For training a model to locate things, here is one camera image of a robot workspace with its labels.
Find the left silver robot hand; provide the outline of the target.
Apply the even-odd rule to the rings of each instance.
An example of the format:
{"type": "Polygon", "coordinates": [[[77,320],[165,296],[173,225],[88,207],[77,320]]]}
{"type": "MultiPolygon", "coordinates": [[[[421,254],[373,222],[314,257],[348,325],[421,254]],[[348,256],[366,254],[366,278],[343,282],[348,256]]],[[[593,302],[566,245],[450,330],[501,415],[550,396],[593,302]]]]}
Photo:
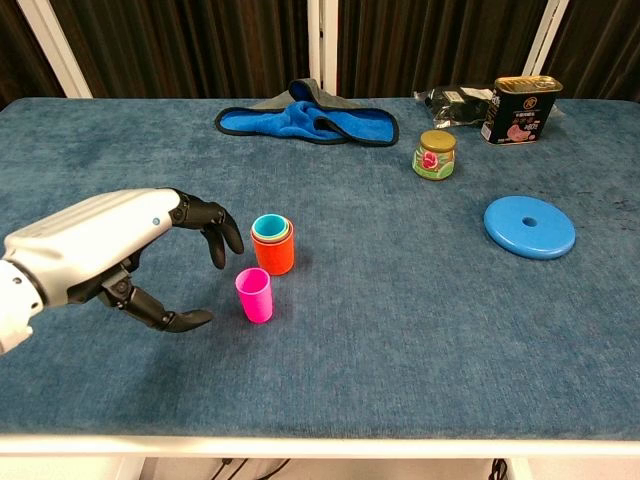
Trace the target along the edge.
{"type": "Polygon", "coordinates": [[[199,231],[215,267],[240,254],[237,224],[216,202],[173,188],[141,188],[90,197],[10,233],[1,258],[1,345],[33,332],[46,308],[100,297],[150,328],[180,333],[208,323],[206,310],[176,313],[131,282],[142,251],[173,227],[199,231]]]}

